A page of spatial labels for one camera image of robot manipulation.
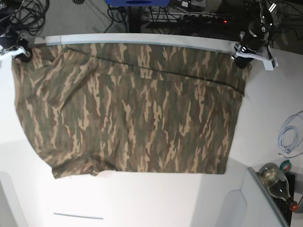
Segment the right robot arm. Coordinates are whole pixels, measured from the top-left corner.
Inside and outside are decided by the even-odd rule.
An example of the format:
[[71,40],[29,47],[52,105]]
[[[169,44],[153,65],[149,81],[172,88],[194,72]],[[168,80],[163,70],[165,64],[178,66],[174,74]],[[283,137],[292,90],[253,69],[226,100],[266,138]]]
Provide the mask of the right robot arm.
[[11,26],[0,29],[0,61],[19,58],[22,62],[32,59],[32,50],[23,33],[18,33]]

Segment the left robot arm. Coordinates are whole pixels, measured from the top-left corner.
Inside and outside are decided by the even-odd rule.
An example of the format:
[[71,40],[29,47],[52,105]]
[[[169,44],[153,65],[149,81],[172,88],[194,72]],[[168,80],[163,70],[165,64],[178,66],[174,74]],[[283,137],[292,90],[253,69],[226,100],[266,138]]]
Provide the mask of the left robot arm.
[[277,4],[271,0],[244,2],[250,21],[247,30],[240,32],[240,41],[234,46],[232,59],[240,69],[247,67],[253,60],[258,60],[263,62],[265,70],[273,71],[278,66],[278,61],[272,55],[270,41],[281,22],[277,15]]

